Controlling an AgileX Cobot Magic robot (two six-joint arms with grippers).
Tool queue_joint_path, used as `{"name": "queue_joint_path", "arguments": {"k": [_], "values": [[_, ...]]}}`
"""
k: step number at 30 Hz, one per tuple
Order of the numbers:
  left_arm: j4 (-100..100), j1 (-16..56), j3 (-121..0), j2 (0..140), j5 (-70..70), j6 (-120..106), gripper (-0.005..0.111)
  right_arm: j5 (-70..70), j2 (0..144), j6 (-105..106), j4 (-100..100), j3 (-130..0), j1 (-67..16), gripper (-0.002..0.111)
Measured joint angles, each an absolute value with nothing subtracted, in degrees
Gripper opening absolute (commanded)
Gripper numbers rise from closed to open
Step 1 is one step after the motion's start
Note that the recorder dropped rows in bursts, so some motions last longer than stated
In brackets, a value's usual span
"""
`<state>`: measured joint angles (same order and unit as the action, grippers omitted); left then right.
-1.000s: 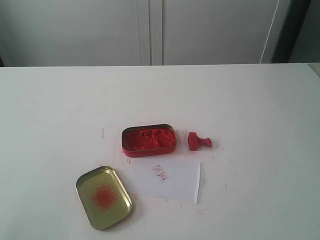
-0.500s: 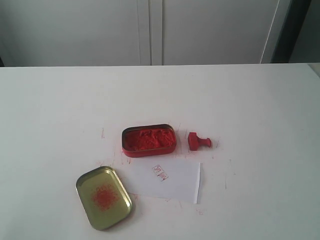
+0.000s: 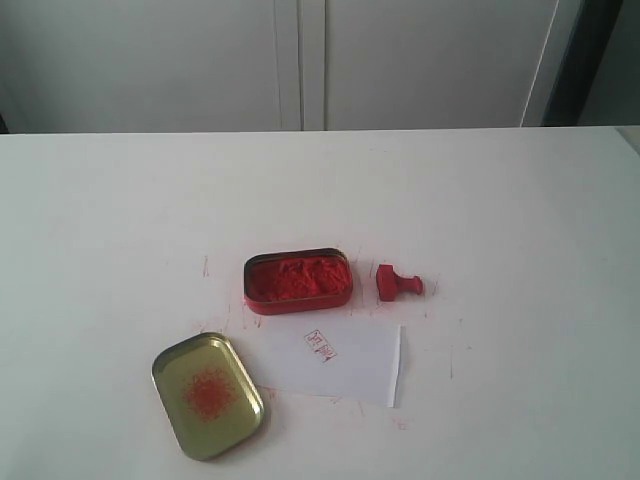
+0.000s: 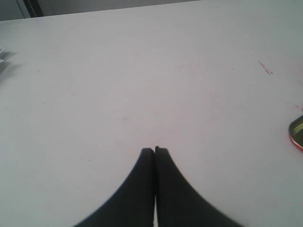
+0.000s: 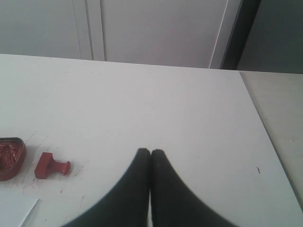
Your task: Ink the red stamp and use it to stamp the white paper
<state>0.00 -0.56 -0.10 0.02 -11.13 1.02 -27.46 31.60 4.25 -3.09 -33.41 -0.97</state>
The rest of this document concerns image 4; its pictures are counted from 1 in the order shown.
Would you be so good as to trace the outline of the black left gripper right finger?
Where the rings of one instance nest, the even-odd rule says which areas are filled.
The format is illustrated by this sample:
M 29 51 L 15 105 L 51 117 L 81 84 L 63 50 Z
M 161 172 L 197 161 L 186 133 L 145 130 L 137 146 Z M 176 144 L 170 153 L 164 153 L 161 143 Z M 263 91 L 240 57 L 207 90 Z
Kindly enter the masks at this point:
M 155 148 L 156 207 L 160 227 L 240 227 L 201 197 L 166 148 Z

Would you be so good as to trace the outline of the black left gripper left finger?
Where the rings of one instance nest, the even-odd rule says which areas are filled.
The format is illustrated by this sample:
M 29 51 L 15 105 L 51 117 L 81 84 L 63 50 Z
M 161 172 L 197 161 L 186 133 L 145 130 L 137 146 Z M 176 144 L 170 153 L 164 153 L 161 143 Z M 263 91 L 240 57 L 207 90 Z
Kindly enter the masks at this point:
M 154 206 L 154 151 L 144 148 L 117 191 L 76 226 L 152 227 Z

